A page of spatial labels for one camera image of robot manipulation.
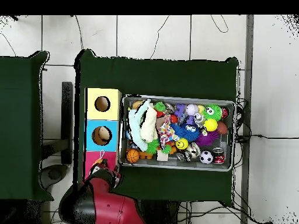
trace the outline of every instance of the green table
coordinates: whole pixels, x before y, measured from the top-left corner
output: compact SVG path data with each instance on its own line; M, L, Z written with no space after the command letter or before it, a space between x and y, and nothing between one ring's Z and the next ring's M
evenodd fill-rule
M78 163L75 162L78 170L74 176L82 180L84 88L235 102L237 66L236 58L225 62L97 58L93 51L82 50L75 61L74 139L75 149L79 152L74 154L74 159L78 159ZM121 167L120 173L124 179L114 190L118 194L139 200L222 201L231 205L232 170L216 172Z

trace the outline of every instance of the red ball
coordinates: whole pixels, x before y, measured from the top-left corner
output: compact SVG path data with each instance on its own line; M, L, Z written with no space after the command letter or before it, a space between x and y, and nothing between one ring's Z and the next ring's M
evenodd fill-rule
M227 126L221 121L218 122L217 132L221 135L227 134Z
M177 123L178 122L178 117L171 114L171 123L174 124L174 123Z
M164 116L164 113L162 111L157 111L156 110L156 112L157 112L157 118Z

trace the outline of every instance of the wooden block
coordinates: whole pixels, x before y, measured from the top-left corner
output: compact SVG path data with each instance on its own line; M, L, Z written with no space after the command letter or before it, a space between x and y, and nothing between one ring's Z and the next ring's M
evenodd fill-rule
M162 153L162 151L160 149L157 150L157 161L167 162L168 161L168 154Z
M100 159L102 155L99 151L87 151L86 152L86 161L85 161L85 179L89 176L89 172L94 164L94 162ZM117 152L108 152L106 151L102 159L107 159L108 168L113 170L117 165Z
M115 152L118 143L119 121L87 120L86 151Z
M87 88L87 119L119 120L120 99L117 89Z

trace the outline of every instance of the toy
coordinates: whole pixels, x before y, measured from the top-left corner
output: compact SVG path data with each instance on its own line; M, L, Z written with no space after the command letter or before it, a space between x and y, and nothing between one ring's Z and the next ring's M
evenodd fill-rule
M164 103L166 109L163 111L164 114L173 114L175 109L168 103Z
M205 129L200 131L199 137L195 140L198 146L210 146L214 140L219 138L217 131L207 132Z
M203 123L205 122L204 115L201 115L200 113L194 114L194 123L200 128L203 126Z
M206 106L206 109L202 112L205 119L214 119L216 121L221 120L221 108L215 104Z
M135 101L132 105L132 109L137 109L141 102L142 102L142 100Z
M203 105L198 105L198 108L199 108L199 114L202 114L205 107Z
M161 150L158 150L158 152L157 152L157 161L167 162L168 161L168 154L163 153Z
M229 115L228 110L224 107L221 107L221 118L227 118Z
M157 112L157 118L161 118L161 117L164 116L164 113L162 111L157 111L156 110L156 112Z
M177 104L175 106L175 112L174 115L177 116L178 118L181 118L181 116L183 115L183 112L185 110L186 105L184 104Z
M127 152L127 160L130 163L135 163L139 160L139 152L135 149L129 149Z
M188 116L186 123L189 124L189 125L194 125L194 117L193 116Z
M221 121L218 122L217 132L221 135L227 134L227 126Z
M148 148L148 144L140 137L140 122L149 105L150 99L142 102L137 110L131 109L128 111L128 134L141 151L146 151Z
M151 160L152 159L153 154L147 153L147 152L139 152L139 158L140 159L148 159Z
M165 123L158 128L158 133L160 135L160 144L162 149L165 148L165 143L173 140L179 140L179 137L175 134L175 131L171 127L171 116L169 114L165 115Z
M153 155L156 154L157 149L160 146L160 143L158 139L154 139L152 142L149 142L147 145L148 147L146 152Z
M214 148L212 150L214 159L213 163L214 164L223 164L225 161L225 156L224 156L224 150L223 148Z
M210 151L202 151L199 160L204 164L210 164L213 161L213 156Z
M186 138L181 138L180 140L175 142L175 146L178 149L186 149L188 147L188 141Z
M188 142L193 142L199 137L199 130L195 126L187 124L178 126L177 124L171 124L171 127L179 138L186 138Z
M171 114L171 123L174 124L174 123L177 123L178 122L178 117L175 116L174 114Z
M157 118L156 120L156 128L159 129L162 124L164 124L166 122L166 117L161 117L161 118Z
M193 116L194 114L199 112L199 107L195 104L189 104L186 107L186 113L188 114L188 116Z
M154 131L156 131L157 112L149 105L144 116L144 120L140 125L140 137L145 142L152 142L154 139Z
M215 131L218 124L215 119L209 118L208 120L205 120L203 126L207 129L207 131Z
M163 104L163 102L157 102L155 105L154 105L154 109L156 110L156 111L161 111L161 112L163 112L163 111L165 111L165 109L166 109L166 107L165 107L165 105Z
M106 127L96 127L92 132L92 140L97 145L107 145L111 137L112 133Z

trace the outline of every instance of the yellow tennis ball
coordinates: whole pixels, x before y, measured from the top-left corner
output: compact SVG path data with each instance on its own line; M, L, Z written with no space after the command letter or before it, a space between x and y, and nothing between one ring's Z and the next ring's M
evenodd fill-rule
M205 108L202 105L198 105L198 107L199 107L199 113L201 114L204 111Z
M207 131L215 131L218 127L217 121L213 118L205 120L203 126L207 128Z

